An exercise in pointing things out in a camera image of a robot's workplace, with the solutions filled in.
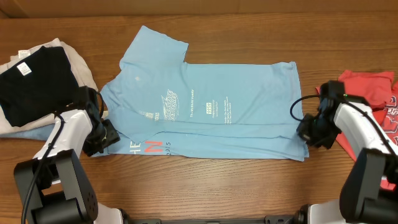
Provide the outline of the light blue printed t-shirt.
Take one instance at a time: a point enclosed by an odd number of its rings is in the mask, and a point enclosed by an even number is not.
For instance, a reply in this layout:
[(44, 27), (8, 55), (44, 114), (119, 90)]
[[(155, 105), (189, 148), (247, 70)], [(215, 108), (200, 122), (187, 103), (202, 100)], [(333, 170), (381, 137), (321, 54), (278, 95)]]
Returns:
[(101, 95), (120, 140), (105, 154), (308, 157), (294, 62), (189, 64), (188, 44), (141, 27)]

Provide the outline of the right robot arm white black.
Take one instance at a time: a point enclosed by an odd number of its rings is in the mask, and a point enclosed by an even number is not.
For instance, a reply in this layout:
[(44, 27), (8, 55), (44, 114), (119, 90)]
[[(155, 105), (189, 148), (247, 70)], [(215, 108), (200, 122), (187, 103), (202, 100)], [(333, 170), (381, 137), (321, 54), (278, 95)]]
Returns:
[(339, 81), (320, 87), (315, 116), (300, 119), (298, 136), (309, 146), (331, 148), (344, 134), (356, 161), (338, 200), (303, 206), (292, 223), (397, 223), (397, 189), (381, 188), (382, 179), (397, 183), (397, 146), (376, 122), (362, 96), (348, 95)]

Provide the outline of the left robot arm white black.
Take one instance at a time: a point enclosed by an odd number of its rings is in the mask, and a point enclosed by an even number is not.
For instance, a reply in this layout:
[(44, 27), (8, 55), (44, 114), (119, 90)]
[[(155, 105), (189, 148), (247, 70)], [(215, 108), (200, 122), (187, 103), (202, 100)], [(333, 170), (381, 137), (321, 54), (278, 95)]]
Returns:
[(104, 101), (87, 86), (78, 89), (71, 104), (55, 112), (55, 126), (33, 159), (14, 168), (21, 197), (22, 223), (124, 224), (124, 210), (98, 202), (79, 156), (102, 153), (120, 140), (108, 119)]

